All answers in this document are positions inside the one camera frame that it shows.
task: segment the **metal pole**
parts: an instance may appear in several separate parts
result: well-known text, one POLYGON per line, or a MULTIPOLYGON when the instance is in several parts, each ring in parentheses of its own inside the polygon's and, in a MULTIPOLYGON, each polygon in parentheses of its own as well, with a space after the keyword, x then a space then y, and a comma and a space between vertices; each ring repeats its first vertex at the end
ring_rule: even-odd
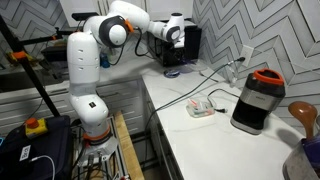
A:
MULTIPOLYGON (((8 28, 7 24, 5 23, 5 21, 3 20, 1 15, 0 15, 0 31, 1 31, 1 33, 3 35, 3 37, 8 42, 8 44, 11 47, 13 52, 24 51, 24 47, 23 47, 22 43, 12 35, 10 29, 8 28)), ((28 74, 29 78, 33 82, 34 86, 37 88, 38 92, 42 96, 43 100, 45 101, 45 103, 49 107, 49 109, 52 112, 52 114, 55 117, 60 116, 57 108, 54 106, 54 104, 51 101, 49 95, 47 94, 47 92, 43 88, 43 86, 42 86, 41 82, 39 81, 37 75, 35 74, 35 72, 33 71, 32 67, 30 66, 28 58, 24 57, 24 58, 18 59, 18 62, 22 65, 22 67, 24 68, 24 70, 28 74)))

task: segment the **red emergency stop button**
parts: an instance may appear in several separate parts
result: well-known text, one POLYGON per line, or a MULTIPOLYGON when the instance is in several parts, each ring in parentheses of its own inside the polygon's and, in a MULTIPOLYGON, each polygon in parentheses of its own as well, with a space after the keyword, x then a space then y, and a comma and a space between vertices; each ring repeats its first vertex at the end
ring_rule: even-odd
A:
POLYGON ((36 118, 29 118, 26 120, 26 126, 30 129, 35 129, 39 126, 39 123, 36 118))

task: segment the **white countertop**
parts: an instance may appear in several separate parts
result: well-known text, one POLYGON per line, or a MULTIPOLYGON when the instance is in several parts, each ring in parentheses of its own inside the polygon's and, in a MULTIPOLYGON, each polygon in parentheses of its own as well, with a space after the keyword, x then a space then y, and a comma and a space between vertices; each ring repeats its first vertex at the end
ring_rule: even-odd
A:
MULTIPOLYGON (((143 78, 155 108, 189 92, 205 78, 198 72, 168 79, 164 68, 147 57, 124 55, 117 66, 101 69, 100 83, 110 84, 143 78)), ((203 71, 210 75, 212 70, 203 71)), ((48 92, 68 88, 69 82, 48 86, 48 92)), ((193 97, 206 100, 217 88, 240 95, 240 90, 224 82, 208 80, 193 97)), ((35 88, 0 93, 0 99, 37 92, 35 88)), ((187 100, 157 112, 184 179, 283 179, 282 165, 292 147, 302 138, 295 129, 275 115, 266 120, 262 134, 250 135, 230 124, 237 98, 223 92, 212 94, 218 107, 228 113, 193 118, 185 107, 187 100)))

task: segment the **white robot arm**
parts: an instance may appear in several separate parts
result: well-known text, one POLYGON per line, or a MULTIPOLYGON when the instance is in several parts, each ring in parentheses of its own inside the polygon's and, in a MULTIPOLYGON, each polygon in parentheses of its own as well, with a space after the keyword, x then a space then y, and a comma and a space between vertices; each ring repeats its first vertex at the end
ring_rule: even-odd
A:
POLYGON ((123 1, 114 1, 107 16, 90 17, 83 32, 73 33, 68 38, 70 102, 82 122, 84 139, 92 147, 86 150, 86 154, 100 152, 108 155, 116 149, 117 141, 110 133, 106 119, 108 108, 96 94, 99 53, 102 45, 111 48, 123 46, 128 33, 135 29, 141 33, 148 31, 183 47, 184 20, 181 14, 172 14, 168 23, 151 22, 148 13, 123 1))

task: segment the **wooden board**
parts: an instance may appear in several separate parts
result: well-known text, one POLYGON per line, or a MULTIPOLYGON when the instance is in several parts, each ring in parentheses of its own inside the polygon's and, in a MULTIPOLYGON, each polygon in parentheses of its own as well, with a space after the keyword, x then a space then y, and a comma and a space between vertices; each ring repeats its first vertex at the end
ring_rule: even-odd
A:
POLYGON ((119 135, 120 146, 128 169, 128 173, 132 180, 144 180, 141 167, 134 150, 126 123, 121 112, 114 115, 115 123, 119 135))

